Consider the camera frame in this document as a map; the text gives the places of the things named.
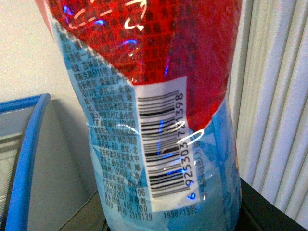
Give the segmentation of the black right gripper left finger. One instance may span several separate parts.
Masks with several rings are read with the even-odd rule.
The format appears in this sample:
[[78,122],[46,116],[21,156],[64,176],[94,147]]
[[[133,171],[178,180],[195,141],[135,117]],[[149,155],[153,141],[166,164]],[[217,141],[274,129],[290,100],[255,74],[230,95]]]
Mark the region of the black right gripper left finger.
[[108,225],[98,191],[59,230],[107,231]]

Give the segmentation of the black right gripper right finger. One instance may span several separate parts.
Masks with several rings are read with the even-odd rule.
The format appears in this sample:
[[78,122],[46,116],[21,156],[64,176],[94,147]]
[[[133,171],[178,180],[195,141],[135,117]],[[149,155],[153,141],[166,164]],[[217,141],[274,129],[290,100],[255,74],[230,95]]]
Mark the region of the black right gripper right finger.
[[305,228],[268,202],[241,179],[242,205],[237,231],[304,231]]

